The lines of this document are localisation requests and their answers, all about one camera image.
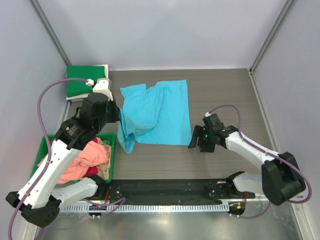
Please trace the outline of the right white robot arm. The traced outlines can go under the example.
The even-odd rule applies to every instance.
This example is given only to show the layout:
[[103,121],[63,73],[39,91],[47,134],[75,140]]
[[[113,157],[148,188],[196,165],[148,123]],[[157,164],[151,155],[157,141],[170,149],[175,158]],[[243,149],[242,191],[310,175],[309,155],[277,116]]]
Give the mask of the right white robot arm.
[[216,146],[237,153],[258,170],[259,175],[242,172],[225,185],[225,192],[237,198],[243,192],[264,195],[273,205],[280,206],[306,190],[295,157],[278,153],[246,137],[233,125],[225,126],[217,114],[207,114],[203,126],[194,127],[188,148],[199,147],[201,152],[213,153]]

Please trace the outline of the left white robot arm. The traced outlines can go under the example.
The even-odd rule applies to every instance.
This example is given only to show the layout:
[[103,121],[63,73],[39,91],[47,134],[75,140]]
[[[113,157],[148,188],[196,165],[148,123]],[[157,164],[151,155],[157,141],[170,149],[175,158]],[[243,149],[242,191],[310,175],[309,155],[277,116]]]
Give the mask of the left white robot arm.
[[68,165],[108,123],[120,121],[120,109],[111,93],[91,93],[70,119],[65,120],[48,153],[31,179],[19,191],[11,191],[6,201],[29,223],[47,227],[60,210],[82,199],[101,200],[107,192],[107,182],[96,174],[61,190],[54,187]]

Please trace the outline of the light blue t shirt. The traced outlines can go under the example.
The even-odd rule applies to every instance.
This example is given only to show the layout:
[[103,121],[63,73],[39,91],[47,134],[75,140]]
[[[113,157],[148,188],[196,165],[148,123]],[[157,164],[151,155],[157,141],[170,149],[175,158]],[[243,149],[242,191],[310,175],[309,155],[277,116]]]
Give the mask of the light blue t shirt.
[[126,154],[136,143],[188,146],[192,138],[187,80],[159,81],[120,88],[117,139]]

